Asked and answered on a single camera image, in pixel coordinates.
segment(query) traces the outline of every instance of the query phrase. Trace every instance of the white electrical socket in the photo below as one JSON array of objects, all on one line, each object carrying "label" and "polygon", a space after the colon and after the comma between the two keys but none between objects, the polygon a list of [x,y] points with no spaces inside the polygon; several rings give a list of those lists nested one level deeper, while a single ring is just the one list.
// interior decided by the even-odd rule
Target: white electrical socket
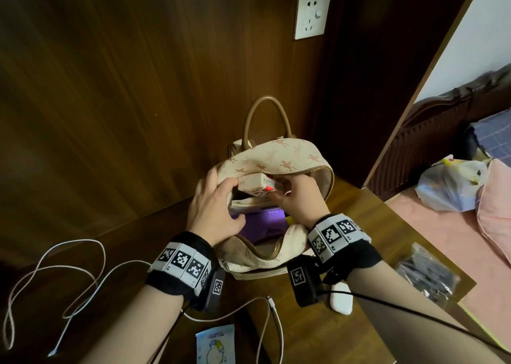
[{"label": "white electrical socket", "polygon": [[298,0],[294,39],[324,33],[330,0]]}]

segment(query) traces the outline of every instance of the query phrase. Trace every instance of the wooden table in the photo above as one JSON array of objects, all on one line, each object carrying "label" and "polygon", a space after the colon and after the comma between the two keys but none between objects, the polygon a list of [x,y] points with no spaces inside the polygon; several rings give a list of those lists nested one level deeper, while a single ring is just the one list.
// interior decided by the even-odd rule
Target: wooden table
[{"label": "wooden table", "polygon": [[[327,203],[332,213],[344,213],[354,219],[373,239],[373,245],[389,265],[395,266],[410,255],[411,246],[416,242],[461,278],[456,288],[455,301],[459,301],[474,287],[475,282],[467,274],[368,189],[360,190],[337,179]],[[237,281],[235,288],[228,289],[236,293],[240,303],[254,296],[270,295],[273,298],[284,329],[284,363],[394,362],[356,301],[350,316],[334,312],[325,303],[300,308],[295,302],[287,275]],[[260,331],[266,315],[264,306],[252,306],[249,311]],[[273,325],[266,332],[264,347],[272,362],[278,362],[278,335]]]},{"label": "wooden table", "polygon": [[[153,261],[176,233],[184,229],[189,201],[182,201],[153,215],[125,225],[101,237],[107,252],[106,271],[130,260]],[[451,263],[405,223],[386,204],[367,189],[359,190],[342,180],[336,180],[328,205],[334,213],[345,213],[373,238],[373,244],[390,265],[410,253],[414,242],[424,245],[460,277],[455,299],[461,299],[474,281]],[[97,274],[102,263],[97,245],[83,244],[50,257],[48,264],[75,264]],[[115,321],[123,308],[143,285],[147,268],[126,265],[105,282],[86,310],[76,316],[52,363],[78,362],[94,342]],[[40,273],[14,304],[16,342],[13,351],[1,353],[2,362],[43,362],[53,348],[65,321],[63,309],[79,294],[90,280],[70,270],[46,270]],[[284,363],[371,363],[392,364],[393,358],[357,303],[350,316],[330,310],[326,304],[299,308],[294,300],[287,275],[255,281],[227,280],[219,315],[226,314],[255,296],[271,295],[284,327]],[[247,313],[214,324],[202,324],[182,318],[171,335],[162,364],[195,362],[195,333],[234,323],[238,363],[255,362],[258,335],[266,317],[266,305],[257,301]],[[252,322],[257,329],[252,329]],[[278,360],[278,336],[270,320],[264,347],[273,363]],[[265,352],[259,361],[264,364]]]}]

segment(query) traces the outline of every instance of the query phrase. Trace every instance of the brown leather handle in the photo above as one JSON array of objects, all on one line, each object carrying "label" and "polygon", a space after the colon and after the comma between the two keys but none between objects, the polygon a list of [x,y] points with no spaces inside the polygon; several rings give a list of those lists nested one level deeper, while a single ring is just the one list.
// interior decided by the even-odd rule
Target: brown leather handle
[{"label": "brown leather handle", "polygon": [[243,140],[241,141],[241,149],[243,151],[250,149],[250,146],[248,146],[248,129],[250,128],[250,121],[252,120],[252,115],[254,111],[256,110],[257,106],[259,106],[260,103],[264,102],[265,100],[271,100],[273,104],[278,109],[278,112],[280,113],[282,117],[282,121],[284,122],[284,127],[286,128],[286,132],[284,133],[284,138],[291,138],[293,135],[291,134],[291,126],[289,125],[289,120],[287,119],[286,112],[284,111],[284,108],[280,104],[276,98],[273,96],[262,96],[258,100],[252,104],[252,107],[250,110],[248,110],[247,119],[245,119],[245,126],[243,127]]}]

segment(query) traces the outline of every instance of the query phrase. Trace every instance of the blue packet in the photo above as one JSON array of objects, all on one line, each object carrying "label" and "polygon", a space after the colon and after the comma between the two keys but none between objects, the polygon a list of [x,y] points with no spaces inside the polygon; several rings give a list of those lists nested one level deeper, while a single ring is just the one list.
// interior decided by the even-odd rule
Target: blue packet
[{"label": "blue packet", "polygon": [[195,335],[197,364],[235,364],[234,325],[218,326]]}]

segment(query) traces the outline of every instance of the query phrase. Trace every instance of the translucent plastic bag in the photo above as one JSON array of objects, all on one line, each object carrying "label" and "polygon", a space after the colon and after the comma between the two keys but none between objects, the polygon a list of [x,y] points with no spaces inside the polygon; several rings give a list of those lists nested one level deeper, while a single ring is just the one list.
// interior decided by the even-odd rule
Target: translucent plastic bag
[{"label": "translucent plastic bag", "polygon": [[464,212],[476,209],[477,191],[487,180],[485,162],[443,159],[421,175],[415,191],[435,211]]},{"label": "translucent plastic bag", "polygon": [[412,251],[412,256],[400,262],[395,270],[431,301],[445,308],[459,277],[421,245],[414,243]]}]

